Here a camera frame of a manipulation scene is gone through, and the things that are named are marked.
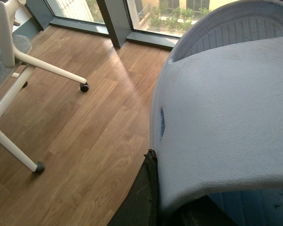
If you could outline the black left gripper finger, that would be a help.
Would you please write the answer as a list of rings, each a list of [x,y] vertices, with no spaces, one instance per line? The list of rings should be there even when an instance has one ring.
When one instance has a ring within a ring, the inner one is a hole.
[[[144,155],[128,195],[109,226],[156,226],[158,218],[158,163],[154,150]]]

